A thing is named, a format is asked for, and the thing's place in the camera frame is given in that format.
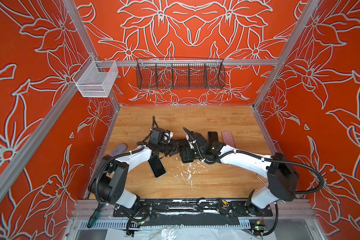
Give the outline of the pink phone case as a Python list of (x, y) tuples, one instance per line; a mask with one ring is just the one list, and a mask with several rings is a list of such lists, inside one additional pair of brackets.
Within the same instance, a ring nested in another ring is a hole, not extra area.
[(236, 148), (234, 136), (231, 131), (222, 131), (222, 139), (226, 145)]

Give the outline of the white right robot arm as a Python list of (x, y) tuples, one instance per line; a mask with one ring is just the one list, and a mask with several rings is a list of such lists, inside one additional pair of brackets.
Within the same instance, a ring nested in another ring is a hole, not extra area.
[[(203, 135), (184, 128), (188, 146), (181, 150), (183, 162), (200, 160), (208, 165), (216, 163), (233, 165), (258, 174), (268, 180), (261, 188), (253, 190), (246, 206), (251, 210), (263, 210), (269, 204), (280, 200), (291, 202), (296, 195), (313, 194), (325, 184), (321, 173), (305, 164), (290, 162), (284, 154), (259, 155), (236, 149), (222, 142), (210, 143)], [(316, 187), (298, 191), (299, 173), (296, 167), (304, 168), (318, 179)]]

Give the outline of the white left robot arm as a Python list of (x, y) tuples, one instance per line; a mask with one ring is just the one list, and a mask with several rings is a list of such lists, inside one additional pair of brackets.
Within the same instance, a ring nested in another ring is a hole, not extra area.
[(94, 194), (100, 204), (121, 205), (128, 209), (135, 208), (138, 196), (125, 189), (128, 173), (148, 162), (155, 178), (166, 174), (159, 154), (173, 156), (179, 152), (178, 141), (171, 139), (168, 143), (157, 145), (139, 142), (137, 148), (117, 154), (104, 156), (96, 167), (88, 185), (88, 191)]

